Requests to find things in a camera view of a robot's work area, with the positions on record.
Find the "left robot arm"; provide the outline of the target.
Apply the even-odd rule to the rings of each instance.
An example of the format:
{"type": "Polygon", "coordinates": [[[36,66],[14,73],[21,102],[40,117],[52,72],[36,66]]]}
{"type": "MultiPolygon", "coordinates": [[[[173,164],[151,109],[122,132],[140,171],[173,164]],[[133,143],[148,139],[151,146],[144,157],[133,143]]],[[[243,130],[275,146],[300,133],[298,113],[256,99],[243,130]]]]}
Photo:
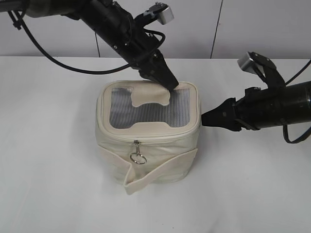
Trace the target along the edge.
{"type": "Polygon", "coordinates": [[[13,25],[18,30],[23,29],[45,57],[62,68],[89,75],[107,75],[130,67],[137,70],[142,78],[156,82],[169,91],[179,85],[159,50],[165,41],[165,34],[145,28],[154,21],[165,25],[174,19],[170,6],[165,3],[157,2],[137,17],[113,0],[2,0],[0,10],[8,13],[13,25]],[[127,64],[111,70],[93,71],[70,67],[54,59],[35,40],[24,17],[57,15],[82,20],[127,64]]]}

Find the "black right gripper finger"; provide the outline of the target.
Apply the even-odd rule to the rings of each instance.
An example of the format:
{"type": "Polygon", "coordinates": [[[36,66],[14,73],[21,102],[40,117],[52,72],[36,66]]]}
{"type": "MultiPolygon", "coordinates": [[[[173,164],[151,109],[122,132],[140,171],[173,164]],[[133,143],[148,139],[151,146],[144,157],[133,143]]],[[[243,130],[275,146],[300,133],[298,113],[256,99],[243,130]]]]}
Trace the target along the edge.
{"type": "Polygon", "coordinates": [[[217,108],[201,115],[201,124],[206,127],[218,127],[230,131],[239,131],[240,124],[236,121],[236,99],[228,98],[217,108]]]}

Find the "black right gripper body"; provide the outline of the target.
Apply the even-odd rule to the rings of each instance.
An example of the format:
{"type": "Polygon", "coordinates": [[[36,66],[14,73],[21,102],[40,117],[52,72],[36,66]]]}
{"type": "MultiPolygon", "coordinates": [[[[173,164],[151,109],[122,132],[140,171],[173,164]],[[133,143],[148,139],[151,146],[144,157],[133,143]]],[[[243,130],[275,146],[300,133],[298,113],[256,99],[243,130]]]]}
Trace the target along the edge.
{"type": "Polygon", "coordinates": [[[239,100],[233,99],[232,131],[260,130],[282,125],[310,122],[310,81],[251,91],[239,100]]]}

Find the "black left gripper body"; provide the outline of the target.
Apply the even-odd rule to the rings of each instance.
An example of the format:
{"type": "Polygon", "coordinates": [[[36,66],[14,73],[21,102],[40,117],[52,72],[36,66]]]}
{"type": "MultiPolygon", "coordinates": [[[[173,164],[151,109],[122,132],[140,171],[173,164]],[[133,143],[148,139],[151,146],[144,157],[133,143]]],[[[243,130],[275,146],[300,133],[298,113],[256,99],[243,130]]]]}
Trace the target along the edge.
{"type": "Polygon", "coordinates": [[[140,73],[162,73],[163,33],[139,26],[132,16],[102,15],[96,17],[96,34],[106,42],[127,64],[104,70],[116,73],[131,67],[140,73]]]}

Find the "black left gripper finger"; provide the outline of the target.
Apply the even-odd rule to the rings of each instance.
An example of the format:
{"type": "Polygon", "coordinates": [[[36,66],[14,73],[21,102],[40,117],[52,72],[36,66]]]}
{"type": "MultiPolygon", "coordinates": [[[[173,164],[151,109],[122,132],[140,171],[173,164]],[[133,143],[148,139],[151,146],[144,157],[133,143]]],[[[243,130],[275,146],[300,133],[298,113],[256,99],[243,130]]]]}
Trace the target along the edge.
{"type": "Polygon", "coordinates": [[[163,56],[151,56],[140,62],[138,67],[142,78],[158,83],[169,91],[173,91],[179,85],[163,56]]]}

